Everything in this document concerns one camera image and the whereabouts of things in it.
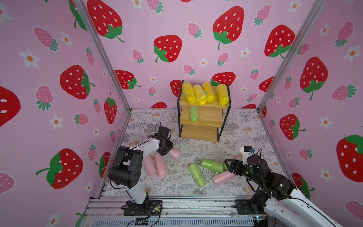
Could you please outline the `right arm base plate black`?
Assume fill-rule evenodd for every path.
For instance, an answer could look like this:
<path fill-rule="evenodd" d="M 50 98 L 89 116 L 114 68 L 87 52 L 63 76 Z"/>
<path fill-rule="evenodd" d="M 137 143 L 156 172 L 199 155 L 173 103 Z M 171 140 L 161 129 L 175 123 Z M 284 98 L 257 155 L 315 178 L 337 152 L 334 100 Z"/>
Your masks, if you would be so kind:
<path fill-rule="evenodd" d="M 266 215 L 262 203 L 253 200 L 235 200 L 235 209 L 239 215 Z"/>

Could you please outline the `yellow trash bag roll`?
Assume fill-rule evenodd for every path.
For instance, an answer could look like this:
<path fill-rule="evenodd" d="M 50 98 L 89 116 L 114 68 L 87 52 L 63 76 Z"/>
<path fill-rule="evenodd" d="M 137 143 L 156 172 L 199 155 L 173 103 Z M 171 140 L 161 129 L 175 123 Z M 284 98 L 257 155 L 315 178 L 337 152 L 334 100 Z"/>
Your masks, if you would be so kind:
<path fill-rule="evenodd" d="M 202 84 L 203 90 L 207 95 L 208 102 L 213 102 L 215 100 L 215 95 L 210 82 L 204 82 Z"/>
<path fill-rule="evenodd" d="M 182 86 L 182 92 L 185 95 L 185 98 L 188 102 L 188 104 L 195 104 L 197 102 L 193 87 L 191 83 L 189 82 L 183 82 Z"/>
<path fill-rule="evenodd" d="M 195 93 L 195 96 L 196 96 L 196 99 L 197 99 L 197 103 L 199 105 L 204 105 L 207 103 L 208 101 L 208 98 L 207 98 L 207 95 L 205 93 L 205 91 L 203 90 L 202 86 L 201 85 L 194 85 L 193 86 L 193 91 Z"/>
<path fill-rule="evenodd" d="M 216 93 L 218 101 L 221 105 L 226 105 L 227 103 L 229 103 L 228 89 L 225 84 L 219 84 L 216 87 Z"/>

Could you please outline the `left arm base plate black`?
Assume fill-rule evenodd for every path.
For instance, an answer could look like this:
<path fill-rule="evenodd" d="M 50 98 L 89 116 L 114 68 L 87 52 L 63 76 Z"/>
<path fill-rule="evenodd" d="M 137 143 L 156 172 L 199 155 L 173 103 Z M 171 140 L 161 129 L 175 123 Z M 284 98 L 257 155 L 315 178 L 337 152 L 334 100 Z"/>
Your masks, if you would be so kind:
<path fill-rule="evenodd" d="M 158 216 L 162 207 L 163 201 L 161 200 L 145 201 L 143 204 L 127 201 L 121 209 L 124 211 L 124 216 Z"/>

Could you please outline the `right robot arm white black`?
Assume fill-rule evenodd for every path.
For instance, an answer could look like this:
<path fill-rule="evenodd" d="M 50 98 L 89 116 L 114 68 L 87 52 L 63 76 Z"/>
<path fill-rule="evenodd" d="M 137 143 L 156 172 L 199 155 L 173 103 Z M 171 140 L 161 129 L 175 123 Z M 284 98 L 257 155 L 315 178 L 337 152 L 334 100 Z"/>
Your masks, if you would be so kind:
<path fill-rule="evenodd" d="M 274 173 L 267 162 L 254 154 L 244 164 L 226 159 L 228 171 L 258 185 L 247 206 L 236 202 L 240 213 L 267 214 L 289 227 L 338 227 L 340 224 L 313 204 L 287 177 Z"/>

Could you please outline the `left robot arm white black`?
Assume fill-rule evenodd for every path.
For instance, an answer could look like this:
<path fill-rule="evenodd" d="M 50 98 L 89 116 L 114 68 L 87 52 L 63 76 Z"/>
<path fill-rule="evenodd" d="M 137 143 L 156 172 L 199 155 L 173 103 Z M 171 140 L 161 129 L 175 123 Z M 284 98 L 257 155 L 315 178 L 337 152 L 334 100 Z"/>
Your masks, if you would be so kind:
<path fill-rule="evenodd" d="M 170 141 L 171 135 L 170 129 L 160 126 L 158 131 L 148 136 L 145 142 L 133 148 L 120 146 L 108 173 L 111 187 L 125 190 L 132 203 L 147 206 L 148 193 L 138 185 L 143 161 L 154 151 L 161 156 L 166 155 L 174 146 Z"/>

